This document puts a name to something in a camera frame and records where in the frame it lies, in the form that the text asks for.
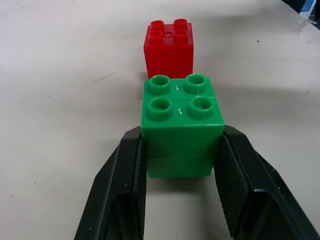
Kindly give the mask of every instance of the toy block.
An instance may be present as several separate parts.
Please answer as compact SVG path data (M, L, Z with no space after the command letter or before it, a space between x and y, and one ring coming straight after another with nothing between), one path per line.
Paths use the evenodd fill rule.
M177 19L173 24L161 20L151 22L144 41L148 78L166 75L172 79L193 73L194 41L191 23Z
M156 75L144 81L140 128L148 166L152 166L154 173L150 174L148 167L150 177L168 176L162 170L157 173L160 163L171 163L162 169L175 166L170 176L210 175L212 156L224 130L210 80L201 74L191 74L186 79ZM194 169L194 173L185 174L187 168Z

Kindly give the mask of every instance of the stacked green bricks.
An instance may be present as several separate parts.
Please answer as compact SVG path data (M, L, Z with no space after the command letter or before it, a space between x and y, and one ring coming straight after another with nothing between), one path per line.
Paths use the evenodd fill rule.
M224 126L205 76L144 81L141 135L150 178L210 176Z

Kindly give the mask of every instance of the table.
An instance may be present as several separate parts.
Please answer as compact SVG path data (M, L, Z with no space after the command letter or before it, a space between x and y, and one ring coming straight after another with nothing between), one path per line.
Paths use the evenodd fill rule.
M0 3L0 239L72 240L95 175L140 124L147 25L188 19L225 123L320 232L320 31L280 0ZM230 239L212 174L148 179L145 240Z

